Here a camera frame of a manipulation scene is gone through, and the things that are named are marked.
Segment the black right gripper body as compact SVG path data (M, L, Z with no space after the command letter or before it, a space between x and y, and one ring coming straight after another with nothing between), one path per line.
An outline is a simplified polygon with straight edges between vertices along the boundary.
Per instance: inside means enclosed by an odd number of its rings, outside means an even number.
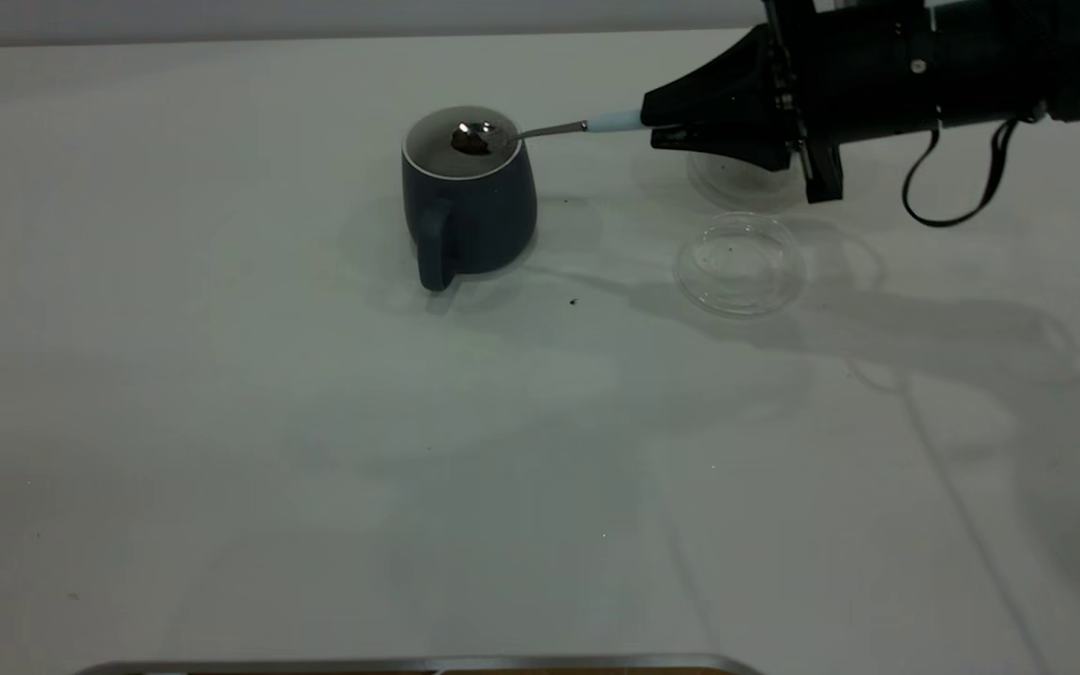
M767 1L809 203L843 198L840 146L939 129L933 12L922 1Z

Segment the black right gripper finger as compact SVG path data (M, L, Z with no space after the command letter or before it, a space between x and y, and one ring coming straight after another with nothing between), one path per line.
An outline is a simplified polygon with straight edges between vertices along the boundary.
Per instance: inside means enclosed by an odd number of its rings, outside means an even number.
M768 172L791 167L793 151L777 133L767 137L745 129L720 125L681 125L657 127L651 132L651 147L659 150L690 151L712 157L738 159Z
M732 48L678 80L644 95L642 124L648 129L777 129L774 51L768 26L756 26Z

